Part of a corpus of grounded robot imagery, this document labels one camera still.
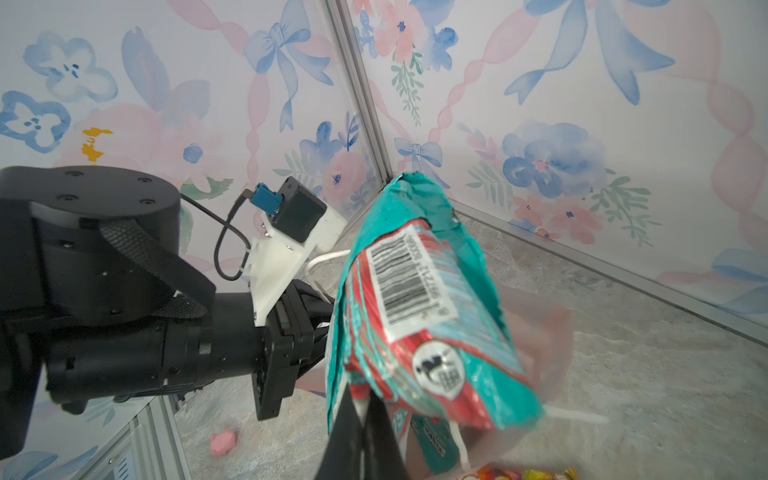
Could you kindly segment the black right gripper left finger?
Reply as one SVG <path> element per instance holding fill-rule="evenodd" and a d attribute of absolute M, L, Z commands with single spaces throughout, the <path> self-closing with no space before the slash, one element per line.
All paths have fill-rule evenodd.
<path fill-rule="evenodd" d="M 353 397 L 349 388 L 346 388 L 314 479 L 361 479 L 362 432 Z"/>

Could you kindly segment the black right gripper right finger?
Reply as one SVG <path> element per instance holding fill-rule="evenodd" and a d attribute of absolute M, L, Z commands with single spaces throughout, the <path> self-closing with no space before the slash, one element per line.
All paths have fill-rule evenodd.
<path fill-rule="evenodd" d="M 362 430 L 363 476 L 365 480 L 408 480 L 386 406 L 372 395 Z"/>

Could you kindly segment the red paper gift bag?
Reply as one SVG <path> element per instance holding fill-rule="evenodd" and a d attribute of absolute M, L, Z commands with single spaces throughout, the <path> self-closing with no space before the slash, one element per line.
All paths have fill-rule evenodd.
<path fill-rule="evenodd" d="M 347 251 L 326 349 L 328 416 L 346 388 L 412 419 L 472 433 L 518 433 L 542 417 L 598 422 L 548 405 L 571 358 L 571 314 L 514 315 L 480 250 Z"/>

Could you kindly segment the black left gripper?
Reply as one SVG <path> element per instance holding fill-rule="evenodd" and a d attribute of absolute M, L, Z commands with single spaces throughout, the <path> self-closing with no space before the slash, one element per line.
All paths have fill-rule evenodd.
<path fill-rule="evenodd" d="M 259 420 L 277 417 L 297 381 L 323 360 L 332 313 L 331 301 L 295 279 L 257 329 L 251 382 Z"/>

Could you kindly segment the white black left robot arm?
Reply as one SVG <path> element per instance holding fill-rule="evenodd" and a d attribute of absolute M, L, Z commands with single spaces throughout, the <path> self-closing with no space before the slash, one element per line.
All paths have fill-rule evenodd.
<path fill-rule="evenodd" d="M 220 293 L 179 254 L 181 194 L 116 167 L 1 172 L 1 455 L 24 447 L 39 387 L 64 411 L 102 397 L 185 394 L 250 376 L 274 418 L 323 356 L 333 304 L 279 281 Z"/>

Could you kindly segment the teal snack packet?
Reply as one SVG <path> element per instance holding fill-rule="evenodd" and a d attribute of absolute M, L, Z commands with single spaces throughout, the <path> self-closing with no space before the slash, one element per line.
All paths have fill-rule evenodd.
<path fill-rule="evenodd" d="M 325 359 L 322 479 L 407 477 L 393 406 L 454 438 L 529 430 L 544 413 L 479 245 L 421 173 L 387 185 L 361 226 Z"/>

